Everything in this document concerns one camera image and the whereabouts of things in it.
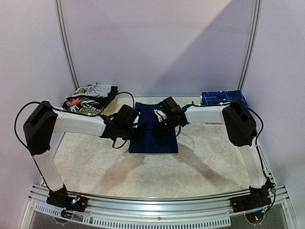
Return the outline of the solid blue garment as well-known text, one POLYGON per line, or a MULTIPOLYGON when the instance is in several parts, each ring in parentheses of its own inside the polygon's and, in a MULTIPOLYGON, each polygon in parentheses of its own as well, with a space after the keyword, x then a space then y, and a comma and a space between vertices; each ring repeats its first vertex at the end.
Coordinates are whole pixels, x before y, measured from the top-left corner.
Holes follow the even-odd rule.
POLYGON ((138 154, 177 154, 178 144, 176 133, 172 130, 170 133, 157 136, 153 134, 154 124, 158 122, 158 117, 154 110, 160 110, 160 104, 135 103, 135 109, 141 111, 142 116, 139 124, 147 124, 144 130, 144 138, 140 142, 130 141, 128 152, 138 154))

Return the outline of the blue plaid flannel shirt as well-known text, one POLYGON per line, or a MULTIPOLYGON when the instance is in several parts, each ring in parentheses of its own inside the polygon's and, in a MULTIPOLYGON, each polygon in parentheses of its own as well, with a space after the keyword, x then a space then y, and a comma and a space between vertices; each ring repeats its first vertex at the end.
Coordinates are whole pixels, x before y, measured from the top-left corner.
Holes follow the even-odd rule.
POLYGON ((248 102, 240 90, 202 92, 200 98, 201 105, 218 105, 220 103, 231 103, 235 100, 240 100, 244 105, 248 106, 248 102))

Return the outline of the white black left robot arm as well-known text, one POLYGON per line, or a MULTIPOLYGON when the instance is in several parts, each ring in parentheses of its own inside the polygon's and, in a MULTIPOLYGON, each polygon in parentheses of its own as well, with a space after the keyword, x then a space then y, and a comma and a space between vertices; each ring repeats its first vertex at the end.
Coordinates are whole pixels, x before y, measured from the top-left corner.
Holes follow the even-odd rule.
POLYGON ((116 141, 140 142, 144 139, 147 124, 138 124, 141 114, 124 105, 119 112, 110 115, 84 115, 52 107, 48 101, 38 103, 23 125, 26 146, 38 171, 50 191, 52 199, 60 207, 67 207, 71 197, 65 187, 50 153, 54 133, 76 133, 116 141))

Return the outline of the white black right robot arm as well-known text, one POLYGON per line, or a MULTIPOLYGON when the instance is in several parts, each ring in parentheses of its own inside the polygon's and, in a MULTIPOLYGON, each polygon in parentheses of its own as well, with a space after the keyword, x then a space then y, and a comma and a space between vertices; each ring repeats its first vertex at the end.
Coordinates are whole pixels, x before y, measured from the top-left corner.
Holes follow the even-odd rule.
POLYGON ((264 171, 264 163, 258 147, 261 131, 256 129, 258 114, 241 101, 217 105, 196 105, 194 103, 180 107, 172 97, 168 97, 152 112, 156 117, 153 134, 166 135, 177 127, 193 123, 224 125, 231 144, 240 151, 250 181, 250 187, 257 189, 246 198, 250 208, 264 202, 264 192, 259 190, 270 181, 264 171))

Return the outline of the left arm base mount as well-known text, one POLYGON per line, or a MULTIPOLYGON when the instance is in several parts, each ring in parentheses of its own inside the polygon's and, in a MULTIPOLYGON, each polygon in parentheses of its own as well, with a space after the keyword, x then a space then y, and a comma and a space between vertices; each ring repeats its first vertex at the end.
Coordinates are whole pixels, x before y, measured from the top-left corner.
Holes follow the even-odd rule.
POLYGON ((58 191, 49 191, 46 203, 66 211, 85 212, 88 199, 79 193, 70 193, 66 187, 58 191))

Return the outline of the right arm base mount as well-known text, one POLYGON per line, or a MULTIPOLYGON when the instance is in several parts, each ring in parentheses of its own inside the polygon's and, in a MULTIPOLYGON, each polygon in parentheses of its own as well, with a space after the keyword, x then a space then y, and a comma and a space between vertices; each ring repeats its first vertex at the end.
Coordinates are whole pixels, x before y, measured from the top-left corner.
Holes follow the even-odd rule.
POLYGON ((234 197, 230 199, 230 206, 233 212, 248 210, 258 210, 260 214, 265 214, 275 203, 275 184, 268 178, 261 188, 249 187, 250 194, 234 197))

